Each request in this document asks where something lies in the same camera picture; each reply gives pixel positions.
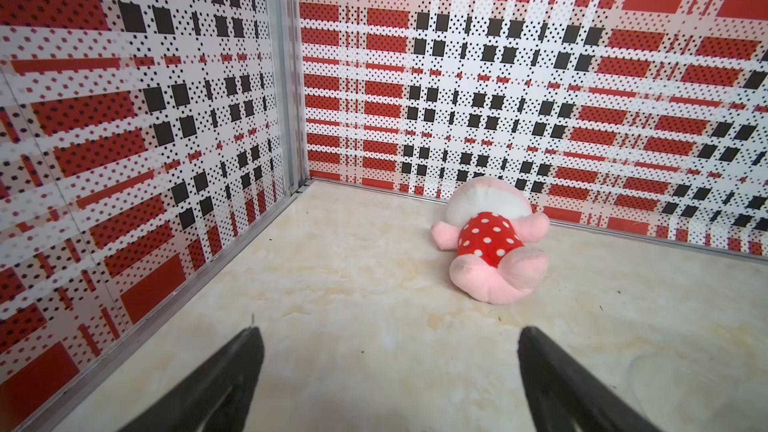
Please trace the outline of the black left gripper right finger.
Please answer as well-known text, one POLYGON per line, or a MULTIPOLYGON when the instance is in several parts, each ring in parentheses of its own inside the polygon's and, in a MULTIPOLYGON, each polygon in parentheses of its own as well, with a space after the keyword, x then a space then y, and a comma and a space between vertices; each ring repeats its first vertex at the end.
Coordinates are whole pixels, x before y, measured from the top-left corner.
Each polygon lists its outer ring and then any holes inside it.
POLYGON ((657 429, 537 327, 521 330, 518 360, 538 431, 657 429))

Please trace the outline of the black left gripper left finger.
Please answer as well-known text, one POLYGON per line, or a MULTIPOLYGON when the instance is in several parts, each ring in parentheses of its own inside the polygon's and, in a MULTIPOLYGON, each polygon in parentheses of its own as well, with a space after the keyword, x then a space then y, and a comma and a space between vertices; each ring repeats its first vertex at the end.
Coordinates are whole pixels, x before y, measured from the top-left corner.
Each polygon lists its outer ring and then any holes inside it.
POLYGON ((247 327, 124 431, 242 431, 265 357, 260 330, 247 327))

